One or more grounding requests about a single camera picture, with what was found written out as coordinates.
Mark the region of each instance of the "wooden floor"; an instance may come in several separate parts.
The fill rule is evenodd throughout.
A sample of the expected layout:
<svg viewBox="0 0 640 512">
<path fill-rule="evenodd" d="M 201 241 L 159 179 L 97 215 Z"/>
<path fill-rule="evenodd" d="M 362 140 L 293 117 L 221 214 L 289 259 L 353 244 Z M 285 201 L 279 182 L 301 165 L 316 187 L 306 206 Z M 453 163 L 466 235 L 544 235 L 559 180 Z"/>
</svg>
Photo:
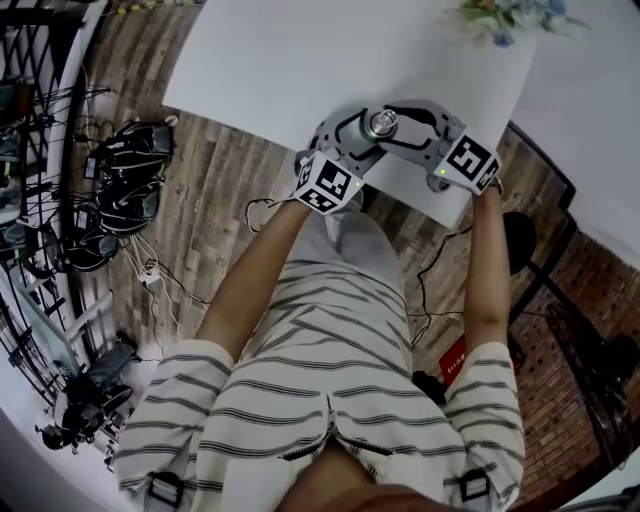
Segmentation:
<svg viewBox="0 0 640 512">
<path fill-rule="evenodd" d="M 195 20 L 196 9 L 168 7 L 107 16 L 87 62 L 87 71 L 93 85 L 113 89 L 112 93 L 90 103 L 91 114 L 100 122 L 111 121 L 120 126 L 123 121 L 136 116 L 143 120 L 162 120 L 169 114 L 179 117 L 175 129 L 176 153 L 167 172 L 160 212 L 143 236 L 185 288 L 208 301 L 229 266 L 251 241 L 252 234 L 244 222 L 247 202 L 259 197 L 278 197 L 287 191 L 292 174 L 292 155 L 282 147 L 247 133 L 162 107 L 169 76 Z M 101 136 L 107 136 L 110 130 L 111 125 L 105 123 Z M 85 149 L 77 146 L 74 155 L 76 166 L 82 165 Z M 541 265 L 567 222 L 557 206 L 564 186 L 536 153 L 511 131 L 504 134 L 500 153 L 504 162 L 505 211 L 524 212 L 534 220 L 538 244 L 533 261 Z M 90 186 L 83 180 L 81 170 L 74 175 L 74 183 L 77 189 Z M 383 194 L 375 199 L 369 214 L 380 223 L 398 252 L 406 277 L 410 312 L 419 312 L 422 299 L 416 274 L 435 257 L 448 230 Z M 470 217 L 465 218 L 460 228 L 470 222 Z M 595 249 L 590 250 L 598 250 L 595 244 L 593 247 Z M 438 263 L 425 276 L 428 311 L 445 313 L 462 309 L 468 250 L 468 235 L 452 239 Z M 604 258 L 603 253 L 597 264 L 602 264 Z M 610 254 L 606 258 L 613 260 Z M 571 261 L 565 261 L 564 265 L 571 265 Z M 629 269 L 624 272 L 627 272 L 624 275 L 635 275 Z M 108 338 L 114 326 L 122 328 L 138 340 L 143 354 L 150 358 L 158 355 L 158 345 L 169 346 L 175 342 L 176 327 L 161 283 L 152 285 L 153 296 L 144 290 L 122 251 L 104 269 L 80 277 L 87 304 L 105 290 L 113 290 L 113 309 L 93 323 L 95 331 Z M 532 279 L 527 271 L 513 278 L 514 303 Z M 192 336 L 205 312 L 204 306 L 189 298 L 175 283 L 168 283 L 168 293 L 182 337 Z M 531 307 L 541 310 L 544 306 L 544 301 L 537 300 Z M 457 314 L 433 317 L 431 327 L 414 350 L 415 369 L 439 375 L 438 360 L 462 334 L 461 320 Z M 414 332 L 427 322 L 427 317 L 414 318 Z M 546 446 L 551 447 L 554 443 L 549 442 L 549 436 L 554 433 L 553 429 L 559 431 L 563 425 L 569 424 L 566 430 L 569 432 L 572 421 L 571 416 L 565 416 L 558 410 L 553 413 L 557 414 L 558 420 L 548 424 L 555 425 L 550 431 L 548 425 L 543 428 L 543 422 L 527 412 L 534 406 L 539 408 L 541 403 L 553 401 L 553 397 L 536 391 L 535 378 L 540 375 L 540 378 L 548 380 L 549 385 L 557 382 L 551 377 L 559 363 L 547 365 L 547 362 L 556 361 L 558 352 L 552 354 L 554 347 L 549 341 L 550 334 L 541 331 L 543 323 L 543 319 L 528 317 L 519 320 L 515 326 L 521 339 L 531 343 L 529 348 L 532 351 L 535 348 L 533 361 L 538 361 L 527 368 L 528 379 L 532 382 L 523 381 L 526 403 L 523 399 L 522 406 L 528 416 L 525 421 L 527 467 L 533 469 L 528 469 L 525 474 L 528 487 L 521 495 L 521 505 L 549 492 L 549 489 L 559 488 L 567 471 L 578 474 L 586 467 L 575 462 L 577 455 L 574 453 L 573 459 L 567 459 L 566 468 L 559 467 L 557 475 L 555 470 L 553 475 L 536 471 L 536 464 L 542 460 L 537 453 L 539 448 L 542 449 L 540 443 L 547 442 Z M 607 332 L 615 332 L 614 326 L 607 324 Z M 546 336 L 547 344 L 536 342 L 536 347 L 533 347 L 532 333 Z M 147 367 L 145 377 L 149 377 L 153 365 L 148 364 Z M 579 391 L 574 389 L 575 385 L 573 388 L 570 383 L 567 386 L 572 394 L 568 397 L 564 394 L 563 397 L 566 403 L 578 404 L 575 405 L 578 408 Z M 551 392 L 550 388 L 545 388 L 547 392 Z M 543 476 L 549 478 L 542 482 Z"/>
</svg>

